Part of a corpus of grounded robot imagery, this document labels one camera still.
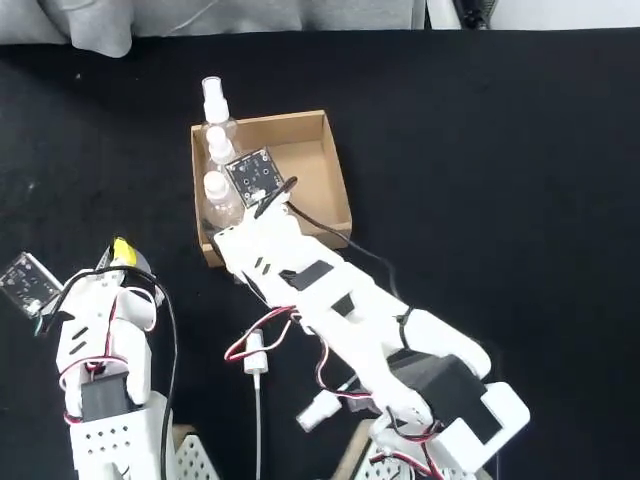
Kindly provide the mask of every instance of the yellow component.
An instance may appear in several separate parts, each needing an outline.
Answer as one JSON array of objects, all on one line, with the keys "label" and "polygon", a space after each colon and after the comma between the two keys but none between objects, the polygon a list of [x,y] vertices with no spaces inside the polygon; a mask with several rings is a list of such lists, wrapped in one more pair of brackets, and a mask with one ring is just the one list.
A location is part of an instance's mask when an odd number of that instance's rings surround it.
[{"label": "yellow component", "polygon": [[113,241],[113,259],[120,260],[130,267],[135,267],[138,261],[136,251],[122,237],[118,237]]}]

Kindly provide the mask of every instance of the gray fabric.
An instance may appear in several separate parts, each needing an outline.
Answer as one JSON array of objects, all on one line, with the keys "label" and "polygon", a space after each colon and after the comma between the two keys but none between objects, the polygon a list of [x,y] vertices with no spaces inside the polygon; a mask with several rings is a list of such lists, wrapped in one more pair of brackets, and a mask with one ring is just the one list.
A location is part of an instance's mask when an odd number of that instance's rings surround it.
[{"label": "gray fabric", "polygon": [[0,43],[65,43],[121,57],[132,35],[410,29],[425,0],[0,0]]}]

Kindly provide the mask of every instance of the white robotic arm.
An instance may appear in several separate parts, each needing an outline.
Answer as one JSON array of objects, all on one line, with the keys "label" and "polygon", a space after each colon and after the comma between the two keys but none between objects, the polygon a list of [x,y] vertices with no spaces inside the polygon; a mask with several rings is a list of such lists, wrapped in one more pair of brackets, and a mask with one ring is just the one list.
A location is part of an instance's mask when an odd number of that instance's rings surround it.
[{"label": "white robotic arm", "polygon": [[[148,271],[144,258],[123,240],[113,250],[111,267]],[[161,478],[166,398],[151,391],[145,333],[155,326],[163,296],[155,286],[127,286],[126,275],[81,271],[67,282],[73,284],[59,305],[64,323],[56,363],[80,480]],[[166,453],[167,479],[179,478],[171,434]]]},{"label": "white robotic arm", "polygon": [[[383,412],[370,431],[382,449],[413,454],[415,444],[391,432],[391,421],[424,431],[434,420],[443,421],[434,419],[440,413],[430,406],[435,397],[448,395],[455,404],[462,396],[459,415],[447,411],[444,430],[426,447],[441,468],[477,471],[528,423],[527,407],[506,383],[480,382],[491,361],[476,342],[430,313],[410,309],[369,275],[303,235],[287,200],[288,194],[280,195],[257,219],[255,210],[248,210],[240,225],[215,236],[227,269],[269,307],[294,306],[301,326],[355,371]],[[439,357],[436,373],[446,371],[411,388],[387,361],[403,348]],[[425,392],[436,394],[425,398]]]}]

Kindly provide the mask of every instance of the bottle cap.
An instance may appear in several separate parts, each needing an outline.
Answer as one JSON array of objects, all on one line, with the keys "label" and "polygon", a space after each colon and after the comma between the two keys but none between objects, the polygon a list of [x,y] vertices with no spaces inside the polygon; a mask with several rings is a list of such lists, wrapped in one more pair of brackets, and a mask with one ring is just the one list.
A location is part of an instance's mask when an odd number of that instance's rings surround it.
[{"label": "bottle cap", "polygon": [[220,172],[209,172],[204,176],[204,193],[209,200],[221,200],[229,193],[229,182]]},{"label": "bottle cap", "polygon": [[216,163],[228,163],[233,160],[235,150],[233,144],[222,127],[214,125],[207,130],[207,144],[209,155]]},{"label": "bottle cap", "polygon": [[208,123],[224,123],[229,120],[229,105],[222,93],[220,77],[207,77],[202,80],[204,92],[204,116]]}]

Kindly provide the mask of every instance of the open cardboard box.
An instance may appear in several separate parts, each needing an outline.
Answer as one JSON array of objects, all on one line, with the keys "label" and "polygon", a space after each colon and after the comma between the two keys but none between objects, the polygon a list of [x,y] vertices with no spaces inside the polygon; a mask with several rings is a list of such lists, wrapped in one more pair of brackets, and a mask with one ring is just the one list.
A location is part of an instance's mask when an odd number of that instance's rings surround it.
[{"label": "open cardboard box", "polygon": [[[315,220],[347,237],[351,235],[351,210],[340,170],[336,146],[324,111],[292,113],[238,121],[237,141],[244,151],[267,146],[283,178],[298,177],[291,201]],[[191,128],[193,184],[195,188],[198,241],[210,267],[219,267],[216,254],[202,229],[204,186],[207,163],[204,128]],[[345,242],[337,236],[298,219],[303,233],[313,235],[330,248]]]}]

